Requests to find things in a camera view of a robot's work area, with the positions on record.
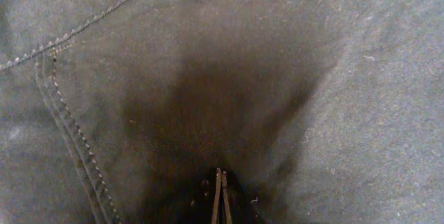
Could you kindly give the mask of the black shorts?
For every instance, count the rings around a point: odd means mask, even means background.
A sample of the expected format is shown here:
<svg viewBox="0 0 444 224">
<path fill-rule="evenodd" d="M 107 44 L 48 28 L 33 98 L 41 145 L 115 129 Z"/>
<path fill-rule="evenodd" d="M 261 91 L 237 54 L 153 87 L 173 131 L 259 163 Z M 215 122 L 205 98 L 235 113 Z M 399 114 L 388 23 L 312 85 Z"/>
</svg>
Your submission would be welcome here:
<svg viewBox="0 0 444 224">
<path fill-rule="evenodd" d="M 1 0 L 1 222 L 443 222 L 443 0 Z"/>
</svg>

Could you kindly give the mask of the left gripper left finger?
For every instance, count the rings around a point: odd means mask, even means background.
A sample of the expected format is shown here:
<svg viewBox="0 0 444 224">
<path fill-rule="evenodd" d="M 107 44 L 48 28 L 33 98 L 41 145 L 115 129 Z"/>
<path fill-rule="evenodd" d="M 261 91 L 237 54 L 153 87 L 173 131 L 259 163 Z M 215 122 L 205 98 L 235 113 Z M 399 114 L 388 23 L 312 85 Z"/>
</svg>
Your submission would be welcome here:
<svg viewBox="0 0 444 224">
<path fill-rule="evenodd" d="M 219 223 L 219 203 L 220 203 L 220 196 L 221 196 L 221 169 L 216 169 L 216 189 L 214 194 L 214 203 L 212 208 L 212 219 L 211 224 L 218 224 Z"/>
</svg>

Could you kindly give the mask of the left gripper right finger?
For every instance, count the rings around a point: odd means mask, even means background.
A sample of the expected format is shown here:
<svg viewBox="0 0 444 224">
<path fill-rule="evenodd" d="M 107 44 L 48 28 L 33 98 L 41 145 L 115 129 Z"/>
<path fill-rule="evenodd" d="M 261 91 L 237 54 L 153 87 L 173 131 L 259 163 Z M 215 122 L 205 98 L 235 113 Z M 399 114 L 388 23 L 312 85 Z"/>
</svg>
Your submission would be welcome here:
<svg viewBox="0 0 444 224">
<path fill-rule="evenodd" d="M 221 185 L 222 185 L 222 195 L 223 195 L 222 222 L 223 224 L 232 224 L 230 202 L 228 197 L 228 179 L 227 179 L 227 173 L 225 171 L 222 172 Z"/>
</svg>

